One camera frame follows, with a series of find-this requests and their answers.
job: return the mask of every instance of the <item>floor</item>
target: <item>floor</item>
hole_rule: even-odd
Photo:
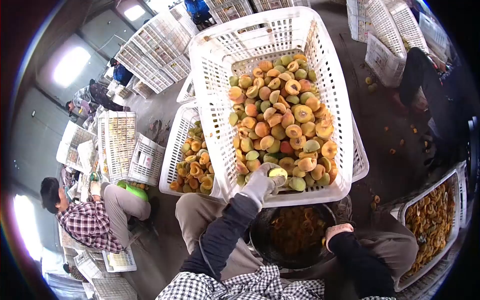
[[[350,192],[353,220],[358,227],[364,227],[369,223],[370,204],[375,195],[380,196],[380,204],[387,204],[435,177],[428,174],[423,165],[432,153],[425,153],[424,141],[420,138],[428,129],[429,117],[426,114],[398,114],[389,101],[391,91],[380,83],[375,93],[369,93],[365,78],[371,76],[371,71],[364,65],[367,45],[351,39],[344,5],[312,1],[312,8],[322,17],[335,45],[350,106],[370,163],[368,175],[353,183]],[[139,132],[160,145],[167,144],[170,124],[179,107],[176,98],[182,85],[183,82],[177,83],[148,100],[140,96],[126,99],[132,111],[138,113]],[[413,132],[412,124],[418,133]],[[400,145],[402,139],[405,141],[403,146]],[[395,154],[390,154],[390,149],[395,149]],[[188,255],[175,218],[178,197],[161,194],[158,189],[150,189],[149,194],[159,200],[155,220],[159,237],[150,232],[139,238],[132,246],[137,271],[123,274],[137,290],[139,298],[145,300],[159,294]]]

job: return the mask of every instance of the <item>bright light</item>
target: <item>bright light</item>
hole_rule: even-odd
[[[91,55],[82,47],[76,47],[60,60],[53,79],[63,87],[69,86],[80,74]]]
[[[124,14],[130,21],[135,21],[145,13],[144,9],[140,5],[135,5],[127,9]]]
[[[20,234],[30,256],[36,261],[42,257],[43,246],[36,229],[35,212],[33,204],[26,196],[15,196],[15,216]]]

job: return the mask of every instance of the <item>checkered shirt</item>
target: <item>checkered shirt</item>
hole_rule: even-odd
[[[113,253],[123,250],[110,231],[110,221],[103,201],[70,203],[68,208],[58,212],[56,217],[65,231],[85,246]]]
[[[158,295],[162,299],[323,299],[324,281],[295,281],[282,288],[276,265],[261,266],[255,273],[235,276],[223,282],[205,274],[181,272]],[[367,297],[363,300],[394,300]]]

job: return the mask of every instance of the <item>hand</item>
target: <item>hand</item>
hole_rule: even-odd
[[[327,246],[327,250],[330,251],[330,248],[328,248],[328,242],[330,241],[330,239],[341,232],[353,232],[352,225],[349,223],[345,223],[327,228],[327,231],[325,233],[325,245]]]
[[[102,189],[102,186],[98,181],[92,181],[92,183],[90,184],[90,193],[92,194],[92,196],[98,196],[100,198],[101,189]]]
[[[277,187],[285,184],[287,179],[284,176],[268,177],[268,171],[273,168],[280,168],[279,165],[263,163],[252,175],[247,185],[241,191],[242,194],[253,199],[259,209],[262,208],[265,196],[277,193]]]

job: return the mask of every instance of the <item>beige pants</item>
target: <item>beige pants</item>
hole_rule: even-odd
[[[141,221],[150,216],[150,203],[117,185],[110,184],[103,194],[110,230],[123,247],[128,246],[127,221],[135,216]]]
[[[217,217],[221,216],[226,204],[223,200],[198,193],[185,194],[177,202],[175,216],[182,231],[183,239],[191,253],[198,238]],[[418,246],[413,234],[390,214],[376,216],[375,228],[381,231],[356,231],[360,243],[383,258],[392,272],[392,277],[400,277],[408,271],[417,255]],[[242,239],[227,260],[222,271],[222,280],[240,274],[255,272],[263,264],[255,258]],[[307,271],[288,273],[287,278],[308,280],[324,278],[330,271],[340,268],[332,255]]]

